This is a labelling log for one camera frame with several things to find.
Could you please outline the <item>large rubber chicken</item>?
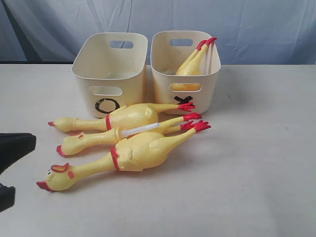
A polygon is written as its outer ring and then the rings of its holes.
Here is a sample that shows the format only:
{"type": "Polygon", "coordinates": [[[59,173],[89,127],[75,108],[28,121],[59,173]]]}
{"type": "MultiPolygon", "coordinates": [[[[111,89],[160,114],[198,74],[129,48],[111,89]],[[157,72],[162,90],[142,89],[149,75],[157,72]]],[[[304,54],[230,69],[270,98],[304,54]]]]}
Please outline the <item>large rubber chicken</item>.
{"type": "Polygon", "coordinates": [[[188,122],[178,126],[153,129],[125,138],[101,159],[82,165],[53,165],[37,185],[46,191],[63,191],[77,181],[106,171],[142,171],[161,165],[168,153],[194,134],[210,128],[208,122],[188,122]]]}

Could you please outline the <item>cream bin marked circle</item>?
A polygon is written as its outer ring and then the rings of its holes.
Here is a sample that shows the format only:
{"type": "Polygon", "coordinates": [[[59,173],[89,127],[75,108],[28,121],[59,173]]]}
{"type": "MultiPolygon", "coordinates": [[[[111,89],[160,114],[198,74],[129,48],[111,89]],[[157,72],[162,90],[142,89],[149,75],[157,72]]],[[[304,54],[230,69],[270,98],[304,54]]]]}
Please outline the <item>cream bin marked circle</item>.
{"type": "Polygon", "coordinates": [[[72,66],[89,113],[104,118],[125,105],[143,103],[148,40],[138,33],[90,36],[72,66]]]}

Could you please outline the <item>cream bin marked cross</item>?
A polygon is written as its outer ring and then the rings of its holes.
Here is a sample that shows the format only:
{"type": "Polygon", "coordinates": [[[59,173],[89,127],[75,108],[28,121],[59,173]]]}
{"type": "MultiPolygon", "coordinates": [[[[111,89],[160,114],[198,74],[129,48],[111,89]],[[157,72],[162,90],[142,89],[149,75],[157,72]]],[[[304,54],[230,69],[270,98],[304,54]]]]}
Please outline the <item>cream bin marked cross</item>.
{"type": "Polygon", "coordinates": [[[201,31],[163,31],[154,35],[151,46],[155,102],[158,104],[193,103],[194,112],[204,113],[211,105],[213,91],[221,69],[216,44],[212,50],[211,73],[205,75],[207,53],[199,66],[200,76],[177,76],[178,68],[202,40],[212,36],[201,31]],[[200,83],[199,91],[172,91],[173,83],[200,83]]]}

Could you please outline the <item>blue-grey backdrop curtain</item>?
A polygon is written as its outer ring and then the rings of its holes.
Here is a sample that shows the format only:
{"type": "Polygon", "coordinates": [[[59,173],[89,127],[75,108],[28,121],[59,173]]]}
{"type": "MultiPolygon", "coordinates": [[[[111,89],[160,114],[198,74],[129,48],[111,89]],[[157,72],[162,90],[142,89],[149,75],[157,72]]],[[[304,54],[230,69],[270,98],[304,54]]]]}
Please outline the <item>blue-grey backdrop curtain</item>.
{"type": "Polygon", "coordinates": [[[313,0],[3,0],[2,62],[71,62],[88,37],[197,30],[223,64],[314,64],[313,0]]]}

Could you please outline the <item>rubber chicken with white tape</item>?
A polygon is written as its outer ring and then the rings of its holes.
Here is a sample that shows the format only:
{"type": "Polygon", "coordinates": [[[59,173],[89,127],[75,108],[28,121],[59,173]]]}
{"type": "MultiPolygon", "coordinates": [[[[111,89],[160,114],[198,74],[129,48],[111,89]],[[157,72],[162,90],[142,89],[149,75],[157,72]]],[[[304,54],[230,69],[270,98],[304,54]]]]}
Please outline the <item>rubber chicken with white tape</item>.
{"type": "Polygon", "coordinates": [[[115,145],[124,138],[129,138],[142,132],[158,132],[163,135],[187,131],[195,126],[204,124],[200,120],[193,123],[193,120],[201,119],[198,113],[190,113],[181,117],[169,119],[163,122],[146,122],[142,125],[132,125],[131,128],[124,128],[120,122],[116,126],[109,126],[108,130],[101,133],[85,134],[83,132],[64,138],[62,145],[57,146],[56,151],[61,156],[71,156],[80,153],[84,149],[96,145],[115,145]]]}

